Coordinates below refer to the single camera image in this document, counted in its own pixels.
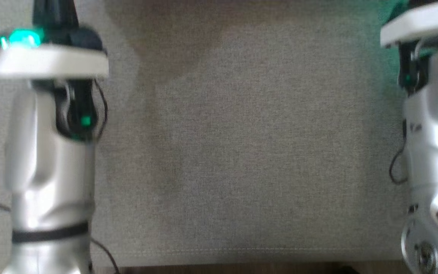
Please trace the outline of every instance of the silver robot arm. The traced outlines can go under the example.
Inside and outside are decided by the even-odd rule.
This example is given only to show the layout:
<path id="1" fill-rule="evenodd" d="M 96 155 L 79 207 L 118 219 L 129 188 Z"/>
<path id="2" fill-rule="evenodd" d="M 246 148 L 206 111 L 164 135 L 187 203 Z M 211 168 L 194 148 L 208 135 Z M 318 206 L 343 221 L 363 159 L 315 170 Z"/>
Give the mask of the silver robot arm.
<path id="1" fill-rule="evenodd" d="M 92 272 L 95 78 L 108 58 L 94 31 L 80 28 L 73 0 L 35 0 L 35 29 L 0 39 L 0 79 L 26 79 L 6 144 L 12 193 L 11 258 L 4 274 Z"/>
<path id="2" fill-rule="evenodd" d="M 438 1 L 410 1 L 383 27 L 381 42 L 399 48 L 398 83 L 408 94 L 403 155 L 411 206 L 403 256 L 414 274 L 438 274 Z"/>

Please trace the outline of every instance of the glowing green led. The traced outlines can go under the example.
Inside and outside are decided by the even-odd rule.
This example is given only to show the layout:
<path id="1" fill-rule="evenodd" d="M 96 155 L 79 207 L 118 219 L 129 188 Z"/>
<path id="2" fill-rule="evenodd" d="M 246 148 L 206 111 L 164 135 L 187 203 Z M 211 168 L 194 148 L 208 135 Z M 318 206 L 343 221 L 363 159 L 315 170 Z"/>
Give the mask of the glowing green led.
<path id="1" fill-rule="evenodd" d="M 38 48 L 43 40 L 43 30 L 17 29 L 11 33 L 9 41 L 7 38 L 1 38 L 1 46 L 7 49 L 10 46 L 23 48 Z"/>
<path id="2" fill-rule="evenodd" d="M 92 119 L 90 116 L 83 116 L 82 118 L 80 118 L 80 124 L 84 127 L 90 127 L 90 125 L 92 124 Z"/>

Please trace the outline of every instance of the white mounting plate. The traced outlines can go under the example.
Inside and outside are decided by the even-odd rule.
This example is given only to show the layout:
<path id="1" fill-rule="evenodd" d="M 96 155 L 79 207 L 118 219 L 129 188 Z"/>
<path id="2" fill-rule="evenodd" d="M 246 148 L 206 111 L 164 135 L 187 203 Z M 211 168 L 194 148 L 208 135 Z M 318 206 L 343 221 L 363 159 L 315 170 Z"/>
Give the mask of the white mounting plate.
<path id="1" fill-rule="evenodd" d="M 105 53 L 61 45 L 0 49 L 0 79 L 107 78 Z"/>
<path id="2" fill-rule="evenodd" d="M 381 29 L 381 45 L 410 42 L 438 35 L 438 2 L 405 12 Z"/>

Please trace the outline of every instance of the fabric surface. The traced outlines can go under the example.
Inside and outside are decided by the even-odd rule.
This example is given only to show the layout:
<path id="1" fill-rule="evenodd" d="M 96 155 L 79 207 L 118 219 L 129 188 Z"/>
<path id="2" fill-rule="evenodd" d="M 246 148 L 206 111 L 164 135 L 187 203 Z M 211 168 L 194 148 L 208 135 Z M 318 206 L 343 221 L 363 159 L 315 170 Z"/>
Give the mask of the fabric surface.
<path id="1" fill-rule="evenodd" d="M 379 48 L 390 2 L 76 5 L 111 60 L 92 229 L 121 266 L 401 258 L 407 190 L 387 170 L 403 92 L 396 50 Z M 31 11 L 0 0 L 0 30 L 30 26 Z M 25 88 L 0 82 L 5 203 L 3 144 Z"/>

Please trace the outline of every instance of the gray tablecloth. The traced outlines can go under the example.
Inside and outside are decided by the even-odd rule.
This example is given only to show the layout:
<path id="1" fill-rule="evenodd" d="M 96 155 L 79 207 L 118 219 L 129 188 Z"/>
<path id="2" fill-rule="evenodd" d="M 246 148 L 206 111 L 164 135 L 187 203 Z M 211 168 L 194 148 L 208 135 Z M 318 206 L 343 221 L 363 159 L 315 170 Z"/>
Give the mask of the gray tablecloth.
<path id="1" fill-rule="evenodd" d="M 94 235 L 119 264 L 400 258 L 393 2 L 77 0 L 111 59 Z M 0 30 L 31 25 L 0 0 Z M 3 143 L 14 94 L 0 82 Z M 0 213 L 0 267 L 10 250 Z M 108 265 L 92 249 L 96 265 Z"/>

